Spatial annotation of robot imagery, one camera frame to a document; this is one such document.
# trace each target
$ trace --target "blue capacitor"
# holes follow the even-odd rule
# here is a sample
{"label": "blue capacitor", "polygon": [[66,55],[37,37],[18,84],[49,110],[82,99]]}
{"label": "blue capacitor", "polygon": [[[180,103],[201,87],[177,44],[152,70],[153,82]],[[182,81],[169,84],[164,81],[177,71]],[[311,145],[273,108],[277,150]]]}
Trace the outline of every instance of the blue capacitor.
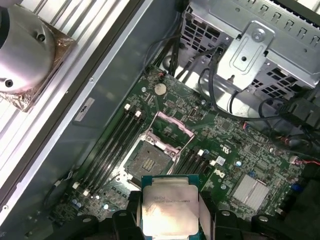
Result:
{"label": "blue capacitor", "polygon": [[304,190],[304,188],[303,188],[300,184],[298,184],[298,183],[292,184],[292,185],[291,185],[291,189],[292,189],[293,191],[295,191],[295,192],[298,192],[298,193],[302,193],[303,190]]}

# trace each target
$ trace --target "ic chip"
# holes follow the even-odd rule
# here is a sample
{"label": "ic chip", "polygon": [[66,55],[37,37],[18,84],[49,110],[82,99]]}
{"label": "ic chip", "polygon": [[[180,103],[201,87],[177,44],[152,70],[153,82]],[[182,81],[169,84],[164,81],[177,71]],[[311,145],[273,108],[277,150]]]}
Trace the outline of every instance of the ic chip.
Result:
{"label": "ic chip", "polygon": [[171,157],[145,141],[127,170],[129,174],[140,179],[142,176],[160,175],[170,162]]}
{"label": "ic chip", "polygon": [[259,148],[256,145],[252,145],[249,149],[249,151],[253,154],[256,154],[258,152]]}
{"label": "ic chip", "polygon": [[222,123],[222,126],[221,126],[221,127],[222,127],[224,130],[228,131],[229,128],[230,128],[230,126],[231,126],[231,123],[228,122],[228,121],[225,121],[225,122]]}
{"label": "ic chip", "polygon": [[235,199],[257,211],[268,192],[267,186],[244,174],[231,194]]}

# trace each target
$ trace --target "sticker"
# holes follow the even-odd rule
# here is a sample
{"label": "sticker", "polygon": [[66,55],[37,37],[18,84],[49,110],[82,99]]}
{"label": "sticker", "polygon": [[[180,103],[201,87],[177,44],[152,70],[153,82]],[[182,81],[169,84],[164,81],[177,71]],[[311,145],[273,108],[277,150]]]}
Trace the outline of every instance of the sticker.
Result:
{"label": "sticker", "polygon": [[215,160],[215,162],[217,164],[219,164],[220,166],[223,166],[225,164],[226,160],[222,156],[218,156],[217,159]]}
{"label": "sticker", "polygon": [[94,102],[95,102],[95,100],[93,98],[89,97],[74,120],[77,122],[81,122],[81,120],[85,117],[85,115],[87,114],[91,105],[94,104]]}

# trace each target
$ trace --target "black connector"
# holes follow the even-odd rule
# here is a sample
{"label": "black connector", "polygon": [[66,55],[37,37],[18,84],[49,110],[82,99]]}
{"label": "black connector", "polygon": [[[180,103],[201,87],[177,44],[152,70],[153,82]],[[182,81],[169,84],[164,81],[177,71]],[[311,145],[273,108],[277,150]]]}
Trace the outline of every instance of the black connector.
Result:
{"label": "black connector", "polygon": [[320,130],[320,86],[292,97],[278,113],[296,127]]}

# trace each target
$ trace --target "mounting screw hole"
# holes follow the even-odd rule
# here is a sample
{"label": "mounting screw hole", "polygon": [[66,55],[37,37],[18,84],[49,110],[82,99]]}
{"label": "mounting screw hole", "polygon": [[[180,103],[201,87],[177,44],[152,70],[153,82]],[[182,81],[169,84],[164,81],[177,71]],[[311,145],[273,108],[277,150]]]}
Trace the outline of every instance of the mounting screw hole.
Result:
{"label": "mounting screw hole", "polygon": [[39,41],[39,42],[43,42],[44,40],[46,40],[46,36],[44,34],[39,34],[38,36],[36,36],[36,39]]}
{"label": "mounting screw hole", "polygon": [[9,80],[6,80],[4,84],[7,88],[11,88],[14,85],[14,82],[11,79],[9,79]]}
{"label": "mounting screw hole", "polygon": [[83,223],[91,222],[91,218],[85,218],[85,219],[82,220],[82,222],[83,222]]}

